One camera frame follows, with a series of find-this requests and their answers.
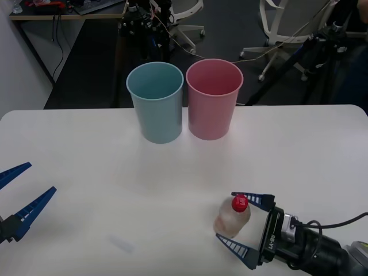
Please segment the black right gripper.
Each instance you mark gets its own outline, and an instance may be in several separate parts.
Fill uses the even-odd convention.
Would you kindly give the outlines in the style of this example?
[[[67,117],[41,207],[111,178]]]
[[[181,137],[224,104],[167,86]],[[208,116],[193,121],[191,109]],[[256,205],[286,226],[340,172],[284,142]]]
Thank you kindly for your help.
[[[290,229],[291,216],[281,208],[275,207],[275,196],[272,194],[257,194],[232,192],[232,196],[244,196],[248,202],[269,213],[264,226],[259,251],[238,243],[219,233],[216,237],[250,270],[263,263],[278,259],[294,265],[301,263],[305,251],[305,238],[302,229]]]

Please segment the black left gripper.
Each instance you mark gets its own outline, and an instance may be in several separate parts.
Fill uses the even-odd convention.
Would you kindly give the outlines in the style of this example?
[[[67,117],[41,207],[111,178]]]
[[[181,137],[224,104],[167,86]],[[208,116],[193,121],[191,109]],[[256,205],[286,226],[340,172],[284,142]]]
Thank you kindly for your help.
[[[3,189],[31,166],[31,163],[26,162],[1,172],[0,189]],[[20,241],[56,191],[56,187],[53,186],[17,213],[4,220],[1,218],[1,243],[5,241],[10,243],[12,240]]]

